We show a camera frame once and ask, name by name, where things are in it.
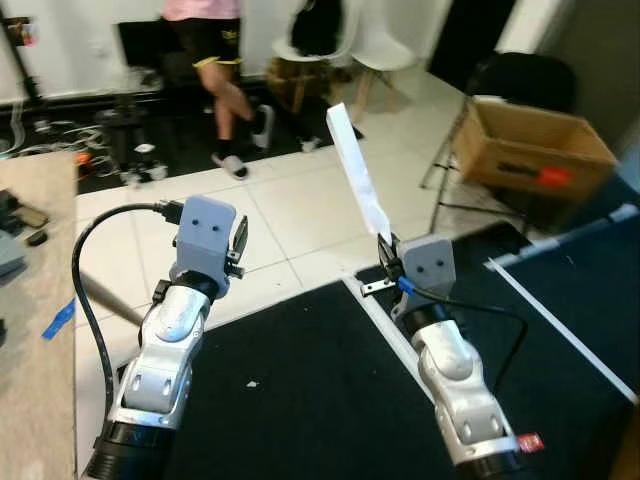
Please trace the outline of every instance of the black shorts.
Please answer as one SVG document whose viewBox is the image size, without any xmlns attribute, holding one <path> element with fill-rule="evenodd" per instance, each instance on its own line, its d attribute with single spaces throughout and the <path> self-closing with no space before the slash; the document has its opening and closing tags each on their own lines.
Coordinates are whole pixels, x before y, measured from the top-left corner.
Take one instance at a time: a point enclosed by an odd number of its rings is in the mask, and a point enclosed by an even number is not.
<svg viewBox="0 0 640 480">
<path fill-rule="evenodd" d="M 237 65 L 240 58 L 240 19 L 187 18 L 170 22 L 194 67 L 210 62 Z"/>
</svg>

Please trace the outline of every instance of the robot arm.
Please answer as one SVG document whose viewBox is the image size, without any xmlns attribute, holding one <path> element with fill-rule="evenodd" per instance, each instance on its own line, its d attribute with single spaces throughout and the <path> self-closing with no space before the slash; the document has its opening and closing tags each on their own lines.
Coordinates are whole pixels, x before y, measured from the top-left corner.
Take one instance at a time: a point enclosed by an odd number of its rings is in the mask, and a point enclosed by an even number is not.
<svg viewBox="0 0 640 480">
<path fill-rule="evenodd" d="M 156 288 L 141 328 L 140 353 L 124 373 L 85 479 L 162 478 L 204 324 L 213 302 L 226 295 L 229 276 L 244 273 L 237 265 L 248 236 L 246 217 L 229 248 L 233 207 L 191 197 L 180 210 L 171 281 L 160 281 Z"/>
<path fill-rule="evenodd" d="M 459 478 L 533 478 L 522 466 L 518 441 L 484 382 L 477 350 L 442 305 L 411 288 L 449 295 L 456 280 L 451 242 L 437 236 L 409 242 L 394 237 L 390 246 L 380 237 L 378 244 L 388 278 L 363 285 L 362 294 L 394 286 L 402 290 L 391 316 L 419 355 L 420 378 L 433 396 L 436 421 Z"/>
</svg>

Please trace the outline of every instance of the person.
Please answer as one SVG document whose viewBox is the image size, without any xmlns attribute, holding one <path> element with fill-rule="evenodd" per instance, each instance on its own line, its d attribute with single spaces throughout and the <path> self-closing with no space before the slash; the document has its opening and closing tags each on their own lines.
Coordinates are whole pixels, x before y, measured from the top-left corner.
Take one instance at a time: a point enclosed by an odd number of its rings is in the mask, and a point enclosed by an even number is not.
<svg viewBox="0 0 640 480">
<path fill-rule="evenodd" d="M 249 171 L 233 153 L 235 117 L 249 122 L 255 145 L 269 148 L 275 113 L 268 105 L 255 110 L 233 83 L 240 57 L 240 0 L 167 0 L 164 18 L 191 57 L 202 86 L 211 93 L 218 127 L 213 162 L 238 180 Z"/>
</svg>

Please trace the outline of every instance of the cardboard box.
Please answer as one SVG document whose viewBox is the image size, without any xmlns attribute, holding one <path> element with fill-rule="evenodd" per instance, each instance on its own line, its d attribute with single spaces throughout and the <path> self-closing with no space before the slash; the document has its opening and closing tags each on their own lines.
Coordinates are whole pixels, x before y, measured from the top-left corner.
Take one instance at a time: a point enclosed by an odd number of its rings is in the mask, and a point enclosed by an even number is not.
<svg viewBox="0 0 640 480">
<path fill-rule="evenodd" d="M 453 141 L 462 178 L 494 187 L 584 200 L 616 159 L 583 118 L 474 101 Z"/>
</svg>

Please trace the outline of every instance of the chair leg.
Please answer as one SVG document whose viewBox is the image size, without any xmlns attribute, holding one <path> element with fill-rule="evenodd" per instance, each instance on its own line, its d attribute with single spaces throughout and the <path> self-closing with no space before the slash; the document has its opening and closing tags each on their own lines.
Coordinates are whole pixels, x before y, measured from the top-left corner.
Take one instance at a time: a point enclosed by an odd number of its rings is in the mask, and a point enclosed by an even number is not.
<svg viewBox="0 0 640 480">
<path fill-rule="evenodd" d="M 387 73 L 387 82 L 389 82 L 389 110 L 396 113 L 398 111 L 398 92 L 393 85 L 393 72 Z"/>
<path fill-rule="evenodd" d="M 353 116 L 353 122 L 358 123 L 362 119 L 367 104 L 369 103 L 369 88 L 371 87 L 371 80 L 373 79 L 373 72 L 369 69 L 365 70 L 360 80 L 360 88 L 358 89 L 358 99 L 356 101 L 356 113 Z"/>
<path fill-rule="evenodd" d="M 436 168 L 438 161 L 442 158 L 442 154 L 445 152 L 447 148 L 450 147 L 449 138 L 445 138 L 440 144 L 440 148 L 438 149 L 438 153 L 433 157 L 431 163 L 429 164 L 429 168 L 422 177 L 422 181 L 420 182 L 420 188 L 427 188 L 427 184 L 429 183 L 429 179 L 431 178 L 431 174 L 433 170 Z"/>
<path fill-rule="evenodd" d="M 527 200 L 527 207 L 525 208 L 524 219 L 522 222 L 521 233 L 523 237 L 526 237 L 527 235 L 529 235 L 529 231 L 531 230 L 531 216 L 532 216 L 533 204 L 535 203 L 535 200 L 536 200 L 535 194 L 531 193 Z"/>
<path fill-rule="evenodd" d="M 342 83 L 333 80 L 331 82 L 331 105 L 337 105 L 342 101 Z"/>
<path fill-rule="evenodd" d="M 456 133 L 458 132 L 458 129 L 462 125 L 462 121 L 466 117 L 467 109 L 470 101 L 471 101 L 471 97 L 465 96 L 464 104 L 462 105 L 462 109 L 460 110 L 460 113 L 458 114 L 455 121 L 453 122 L 453 125 L 451 126 L 451 129 L 447 134 L 447 137 L 440 144 L 440 148 L 438 148 L 438 153 L 436 153 L 436 155 L 433 157 L 433 160 L 431 160 L 431 163 L 429 164 L 429 168 L 427 168 L 427 171 L 424 174 L 424 177 L 422 177 L 422 181 L 420 182 L 420 188 L 427 188 L 427 183 L 429 182 L 429 178 L 431 177 L 431 173 L 433 172 L 433 169 L 436 167 L 436 164 L 442 157 L 442 154 L 445 152 L 445 150 L 447 148 L 451 148 L 453 138 L 455 137 Z"/>
<path fill-rule="evenodd" d="M 449 172 L 451 170 L 451 157 L 452 157 L 452 154 L 450 152 L 449 155 L 447 156 L 444 175 L 442 176 L 442 180 L 440 181 L 440 188 L 438 190 L 436 204 L 433 208 L 433 214 L 431 215 L 431 224 L 429 225 L 429 235 L 432 235 L 436 231 L 436 226 L 438 224 L 438 214 L 440 213 L 442 199 L 444 197 L 444 192 L 447 188 L 447 183 L 449 183 Z"/>
<path fill-rule="evenodd" d="M 302 101 L 304 100 L 304 91 L 307 86 L 307 68 L 303 63 L 300 66 L 300 73 L 298 75 L 298 80 L 296 82 L 296 93 L 293 97 L 293 108 L 292 112 L 294 115 L 300 113 L 300 109 L 302 108 Z"/>
</svg>

